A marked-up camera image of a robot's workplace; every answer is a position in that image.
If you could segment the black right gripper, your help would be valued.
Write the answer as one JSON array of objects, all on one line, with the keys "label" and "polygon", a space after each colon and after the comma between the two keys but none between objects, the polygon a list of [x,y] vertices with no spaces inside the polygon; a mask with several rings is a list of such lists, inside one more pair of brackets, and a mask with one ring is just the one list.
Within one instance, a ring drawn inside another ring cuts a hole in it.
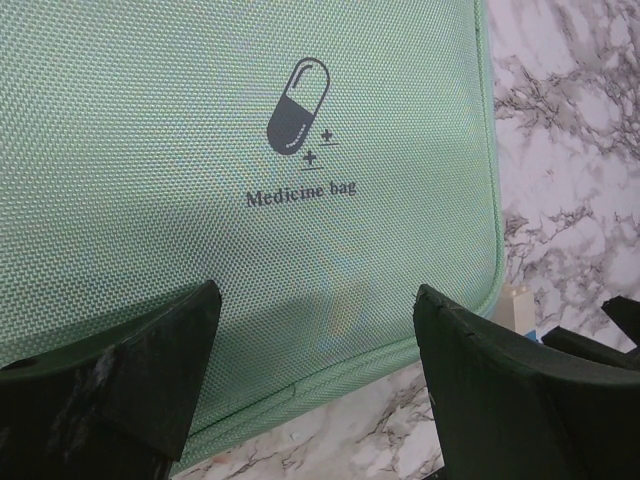
[{"label": "black right gripper", "polygon": [[639,369],[639,302],[617,296],[605,301],[601,309],[636,345],[623,353],[562,327],[542,337],[542,343],[555,350],[600,364],[628,370]]}]

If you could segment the green medicine kit case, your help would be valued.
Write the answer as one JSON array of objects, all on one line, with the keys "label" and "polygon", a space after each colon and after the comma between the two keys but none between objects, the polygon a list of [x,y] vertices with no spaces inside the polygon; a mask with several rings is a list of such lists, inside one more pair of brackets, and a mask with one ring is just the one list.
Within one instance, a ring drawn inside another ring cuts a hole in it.
[{"label": "green medicine kit case", "polygon": [[503,274],[482,1],[5,1],[1,360],[206,281],[182,468],[419,358]]}]

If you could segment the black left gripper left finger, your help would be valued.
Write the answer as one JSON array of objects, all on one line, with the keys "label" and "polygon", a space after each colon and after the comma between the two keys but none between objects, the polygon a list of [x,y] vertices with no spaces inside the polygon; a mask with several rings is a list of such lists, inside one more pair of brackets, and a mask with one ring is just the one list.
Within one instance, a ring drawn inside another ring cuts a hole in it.
[{"label": "black left gripper left finger", "polygon": [[4,479],[166,479],[216,336],[213,281],[1,370]]}]

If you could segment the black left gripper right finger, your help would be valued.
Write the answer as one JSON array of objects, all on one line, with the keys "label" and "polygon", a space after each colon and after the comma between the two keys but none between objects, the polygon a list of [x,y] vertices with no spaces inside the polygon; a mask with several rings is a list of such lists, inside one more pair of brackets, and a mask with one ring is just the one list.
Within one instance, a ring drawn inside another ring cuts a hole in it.
[{"label": "black left gripper right finger", "polygon": [[555,328],[534,341],[430,286],[413,322],[440,479],[635,479],[639,354]]}]

